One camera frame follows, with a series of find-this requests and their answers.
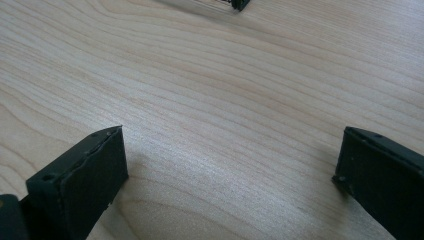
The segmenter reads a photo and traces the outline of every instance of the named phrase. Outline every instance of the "black plastic piece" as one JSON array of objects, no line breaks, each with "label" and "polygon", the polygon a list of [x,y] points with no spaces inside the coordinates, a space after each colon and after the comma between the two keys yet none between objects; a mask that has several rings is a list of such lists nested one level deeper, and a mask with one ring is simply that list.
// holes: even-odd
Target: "black plastic piece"
[{"label": "black plastic piece", "polygon": [[29,239],[18,198],[11,194],[0,195],[0,239]]},{"label": "black plastic piece", "polygon": [[126,179],[122,128],[86,137],[27,180],[20,210],[30,239],[86,239]]},{"label": "black plastic piece", "polygon": [[250,0],[221,0],[231,3],[234,9],[242,11],[246,5],[250,2]]},{"label": "black plastic piece", "polygon": [[424,239],[424,157],[347,127],[333,181],[397,239]]}]

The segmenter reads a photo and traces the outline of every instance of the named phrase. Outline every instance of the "wooden table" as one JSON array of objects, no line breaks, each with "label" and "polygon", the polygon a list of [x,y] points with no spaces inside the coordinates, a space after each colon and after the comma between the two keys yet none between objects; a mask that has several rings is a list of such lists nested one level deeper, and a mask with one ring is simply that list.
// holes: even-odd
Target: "wooden table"
[{"label": "wooden table", "polygon": [[345,126],[424,153],[420,0],[1,0],[0,193],[123,125],[89,239],[392,239],[330,181]]}]

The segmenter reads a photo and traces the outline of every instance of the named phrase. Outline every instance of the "wood grain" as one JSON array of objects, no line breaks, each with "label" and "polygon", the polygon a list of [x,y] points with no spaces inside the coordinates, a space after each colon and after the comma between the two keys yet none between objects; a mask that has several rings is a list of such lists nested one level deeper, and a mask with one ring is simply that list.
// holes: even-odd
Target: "wood grain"
[{"label": "wood grain", "polygon": [[89,239],[392,239],[330,178],[345,126],[424,153],[424,2],[1,0],[0,193],[124,126]]}]

